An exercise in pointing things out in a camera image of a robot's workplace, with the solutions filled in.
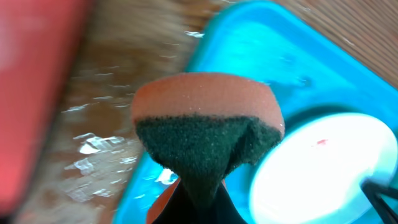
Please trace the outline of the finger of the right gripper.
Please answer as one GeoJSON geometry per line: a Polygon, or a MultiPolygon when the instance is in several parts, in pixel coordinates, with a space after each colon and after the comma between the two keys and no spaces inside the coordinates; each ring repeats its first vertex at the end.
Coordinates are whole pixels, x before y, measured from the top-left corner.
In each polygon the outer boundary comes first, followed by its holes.
{"type": "Polygon", "coordinates": [[[361,190],[385,224],[397,224],[397,212],[384,201],[383,195],[397,200],[397,189],[366,180],[361,190]]]}

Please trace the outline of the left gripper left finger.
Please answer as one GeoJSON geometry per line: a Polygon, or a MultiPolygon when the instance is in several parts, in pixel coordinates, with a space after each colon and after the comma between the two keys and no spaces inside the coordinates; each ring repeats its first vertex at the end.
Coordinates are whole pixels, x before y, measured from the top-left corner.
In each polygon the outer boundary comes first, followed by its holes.
{"type": "Polygon", "coordinates": [[[170,185],[151,206],[151,224],[194,224],[197,213],[181,183],[170,185]]]}

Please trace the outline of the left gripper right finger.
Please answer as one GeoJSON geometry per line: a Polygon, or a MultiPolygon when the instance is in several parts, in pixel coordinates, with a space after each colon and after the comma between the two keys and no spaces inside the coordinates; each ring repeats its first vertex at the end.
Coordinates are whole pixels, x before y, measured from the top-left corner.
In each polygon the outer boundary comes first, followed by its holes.
{"type": "Polygon", "coordinates": [[[234,206],[225,182],[218,187],[214,199],[214,209],[216,224],[247,224],[234,206]]]}

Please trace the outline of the light blue plate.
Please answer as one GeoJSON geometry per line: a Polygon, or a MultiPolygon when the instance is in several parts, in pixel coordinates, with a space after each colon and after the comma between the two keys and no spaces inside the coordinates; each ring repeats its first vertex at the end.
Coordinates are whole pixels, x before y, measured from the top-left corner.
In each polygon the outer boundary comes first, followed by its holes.
{"type": "Polygon", "coordinates": [[[317,118],[288,134],[259,164],[250,189],[255,223],[379,223],[361,186],[389,185],[397,139],[361,113],[317,118]]]}

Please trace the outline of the black bow-shaped sponge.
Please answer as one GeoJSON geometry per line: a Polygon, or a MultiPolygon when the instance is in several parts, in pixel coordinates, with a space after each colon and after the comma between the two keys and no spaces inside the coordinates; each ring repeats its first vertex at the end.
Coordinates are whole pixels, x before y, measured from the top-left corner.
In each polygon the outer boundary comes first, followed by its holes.
{"type": "Polygon", "coordinates": [[[182,73],[140,87],[132,121],[150,157],[181,178],[198,208],[209,207],[228,174],[255,164],[285,132],[267,85],[225,73],[182,73]]]}

